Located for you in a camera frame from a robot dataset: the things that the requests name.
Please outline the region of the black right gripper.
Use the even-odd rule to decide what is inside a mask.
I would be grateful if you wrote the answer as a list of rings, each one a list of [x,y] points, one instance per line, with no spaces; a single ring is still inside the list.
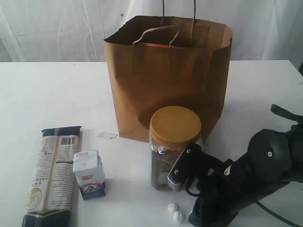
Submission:
[[[212,166],[197,178],[199,194],[188,218],[193,226],[226,227],[251,205],[250,167]]]

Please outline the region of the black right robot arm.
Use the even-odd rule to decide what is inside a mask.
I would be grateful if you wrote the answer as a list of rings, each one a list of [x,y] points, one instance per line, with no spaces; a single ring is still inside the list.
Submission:
[[[282,107],[271,112],[295,121],[289,131],[263,129],[236,161],[221,161],[197,145],[191,168],[197,178],[196,201],[188,221],[195,227],[226,227],[244,208],[291,182],[303,181],[303,118]]]

